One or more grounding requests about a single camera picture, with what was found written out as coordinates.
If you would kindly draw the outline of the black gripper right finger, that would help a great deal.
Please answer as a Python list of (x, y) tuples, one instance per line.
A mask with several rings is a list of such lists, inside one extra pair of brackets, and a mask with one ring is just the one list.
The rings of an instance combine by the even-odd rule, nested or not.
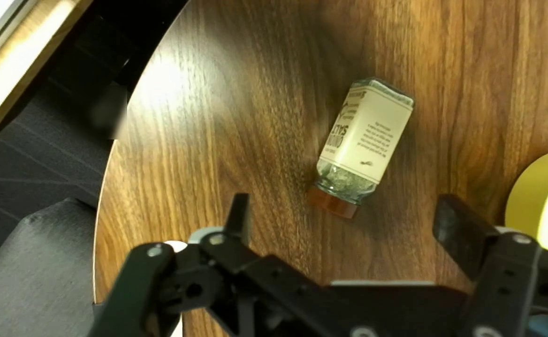
[(540, 247), (523, 234), (498, 232), (453, 195), (436, 198), (433, 238), (472, 283), (457, 337), (523, 337)]

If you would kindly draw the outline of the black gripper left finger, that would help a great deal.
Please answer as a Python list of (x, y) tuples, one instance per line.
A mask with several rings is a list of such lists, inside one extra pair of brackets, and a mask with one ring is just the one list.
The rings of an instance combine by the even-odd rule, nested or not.
[(249, 195), (232, 198), (221, 230), (176, 253), (164, 241), (132, 247), (87, 337), (168, 337), (183, 313), (204, 309), (230, 337), (267, 337), (267, 311), (245, 243)]

